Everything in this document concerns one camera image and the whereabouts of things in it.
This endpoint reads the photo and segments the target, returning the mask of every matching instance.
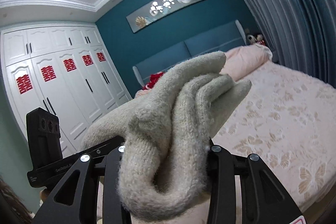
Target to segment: pink pillow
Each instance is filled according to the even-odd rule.
[[[238,81],[262,64],[272,60],[272,52],[262,45],[249,45],[233,48],[225,53],[226,63],[220,74],[228,74]]]
[[[140,97],[142,95],[146,95],[148,94],[149,92],[151,92],[152,89],[148,89],[148,90],[138,90],[134,96],[134,98],[137,98],[137,97]]]

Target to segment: hair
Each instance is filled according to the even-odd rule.
[[[11,206],[17,217],[24,224],[30,224],[32,221],[32,217],[30,212],[26,208],[25,205],[22,204],[20,198],[14,193],[13,189],[4,182],[2,177],[0,176],[0,192],[5,197],[5,200]]]

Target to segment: red fabric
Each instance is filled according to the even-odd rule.
[[[164,72],[158,72],[156,74],[153,74],[149,77],[149,83],[146,84],[142,89],[143,90],[150,90],[154,87],[154,85],[156,84],[156,82],[160,79],[160,77],[164,75]]]
[[[263,46],[266,46],[266,43],[264,40],[260,40],[260,41],[257,41],[256,43],[260,44],[260,45],[263,45]]]

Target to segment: cabinet door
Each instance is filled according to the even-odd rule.
[[[6,67],[6,71],[10,87],[7,93],[11,93],[15,104],[11,107],[16,109],[16,111],[13,109],[13,112],[14,114],[18,113],[18,115],[15,115],[16,119],[27,138],[26,114],[38,107],[45,110],[48,109],[30,59],[8,66]]]
[[[3,49],[6,66],[30,58],[26,30],[5,33]]]
[[[64,81],[57,58],[47,54],[32,58],[36,78],[51,113],[59,118],[59,126],[78,149],[89,124],[77,106]]]
[[[59,52],[73,48],[72,40],[67,28],[68,27],[49,28],[49,34],[54,46],[53,52]]]
[[[77,151],[73,147],[73,145],[70,143],[68,138],[65,136],[63,130],[60,128],[61,138],[59,139],[59,142],[61,144],[61,150],[63,154],[63,158],[69,157],[72,154],[75,154]]]
[[[77,49],[78,52],[78,67],[81,70],[87,72],[87,77],[92,83],[92,89],[97,90],[97,93],[100,95],[102,101],[102,108],[111,111],[116,108],[115,96],[107,88],[105,84],[105,77],[98,67],[98,63],[95,62],[94,57],[92,56],[91,48],[80,48]]]
[[[103,45],[98,29],[95,27],[88,27],[84,28],[84,31],[90,46]]]
[[[31,57],[54,52],[48,27],[27,29],[27,39]]]
[[[58,64],[63,77],[73,95],[77,105],[91,124],[99,117],[106,114],[100,106],[100,96],[98,90],[94,89],[93,81],[78,63],[79,56],[75,55],[75,50],[56,52]]]
[[[65,27],[65,29],[71,39],[73,48],[83,47],[89,43],[83,27]]]
[[[103,46],[92,47],[95,62],[100,66],[101,72],[105,77],[105,84],[107,88],[115,95],[117,105],[120,106],[128,102],[128,91],[122,82],[119,73],[113,62],[110,60],[108,52]]]

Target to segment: green wall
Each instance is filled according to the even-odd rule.
[[[126,16],[152,0],[123,0],[97,22],[122,80],[132,96],[141,87],[132,66],[180,41],[238,19],[251,33],[258,28],[243,0],[204,0],[133,33]]]
[[[14,120],[0,78],[0,176],[23,204],[36,213],[40,207],[40,189],[32,188],[28,183],[27,172],[32,168],[28,143]]]

